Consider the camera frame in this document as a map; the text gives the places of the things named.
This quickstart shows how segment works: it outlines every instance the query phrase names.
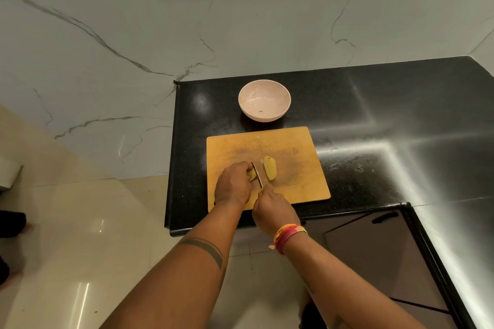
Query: knife blade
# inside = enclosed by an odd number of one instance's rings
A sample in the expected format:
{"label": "knife blade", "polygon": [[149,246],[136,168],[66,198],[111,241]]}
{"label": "knife blade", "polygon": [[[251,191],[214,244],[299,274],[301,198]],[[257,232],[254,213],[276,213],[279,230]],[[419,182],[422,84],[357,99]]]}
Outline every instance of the knife blade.
{"label": "knife blade", "polygon": [[255,176],[257,177],[257,180],[259,181],[259,186],[261,186],[261,193],[262,193],[262,190],[264,187],[262,186],[261,177],[259,177],[259,173],[257,172],[257,169],[255,167],[254,162],[252,162],[252,167],[254,168]]}

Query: wooden cutting board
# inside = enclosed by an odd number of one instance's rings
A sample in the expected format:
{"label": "wooden cutting board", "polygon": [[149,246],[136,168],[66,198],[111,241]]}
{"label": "wooden cutting board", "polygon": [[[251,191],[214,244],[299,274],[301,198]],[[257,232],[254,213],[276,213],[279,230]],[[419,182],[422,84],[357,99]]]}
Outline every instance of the wooden cutting board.
{"label": "wooden cutting board", "polygon": [[[207,150],[207,209],[214,207],[214,189],[221,172],[233,163],[253,161],[262,184],[269,183],[262,160],[274,157],[278,168],[271,181],[275,192],[285,195],[291,203],[303,203],[330,198],[312,137],[306,126],[264,132],[210,136]],[[244,210],[252,209],[260,190],[259,182],[250,183],[250,201]]]}

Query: white bowl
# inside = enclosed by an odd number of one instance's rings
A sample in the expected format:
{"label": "white bowl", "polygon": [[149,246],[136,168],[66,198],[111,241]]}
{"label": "white bowl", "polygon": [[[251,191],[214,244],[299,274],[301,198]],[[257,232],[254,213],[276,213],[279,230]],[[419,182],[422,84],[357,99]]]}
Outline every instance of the white bowl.
{"label": "white bowl", "polygon": [[239,92],[239,105],[252,120],[262,123],[278,120],[287,113],[292,97],[287,88],[271,80],[246,84]]}

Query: person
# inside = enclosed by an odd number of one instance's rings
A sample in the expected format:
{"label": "person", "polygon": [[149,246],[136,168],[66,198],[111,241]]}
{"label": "person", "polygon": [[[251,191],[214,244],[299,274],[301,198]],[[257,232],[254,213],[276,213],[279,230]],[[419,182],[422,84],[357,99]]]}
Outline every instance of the person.
{"label": "person", "polygon": [[[23,212],[0,210],[0,238],[13,238],[19,234],[27,234],[34,229],[34,225],[27,222]],[[9,266],[0,257],[0,290],[6,289],[22,272],[11,272]]]}
{"label": "person", "polygon": [[[101,329],[207,326],[225,278],[233,235],[250,198],[246,175],[250,169],[250,163],[242,162],[223,171],[216,184],[215,207],[148,272]],[[272,185],[259,193],[252,217],[269,237],[287,224],[300,225],[293,207]],[[306,283],[328,327],[345,323],[353,329],[424,329],[303,231],[289,237],[282,252]],[[306,309],[304,314],[314,312]]]}

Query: wristband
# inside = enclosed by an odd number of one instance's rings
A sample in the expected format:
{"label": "wristband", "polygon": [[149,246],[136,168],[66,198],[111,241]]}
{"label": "wristband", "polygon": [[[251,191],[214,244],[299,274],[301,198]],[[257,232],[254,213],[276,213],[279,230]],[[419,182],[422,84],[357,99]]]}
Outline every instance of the wristband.
{"label": "wristband", "polygon": [[280,255],[284,255],[283,254],[283,247],[285,246],[285,243],[288,241],[288,239],[292,235],[297,234],[298,232],[307,233],[305,228],[301,225],[287,224],[287,225],[281,226],[281,228],[275,234],[275,237],[273,240],[274,245],[269,246],[269,248],[272,250],[276,249]]}

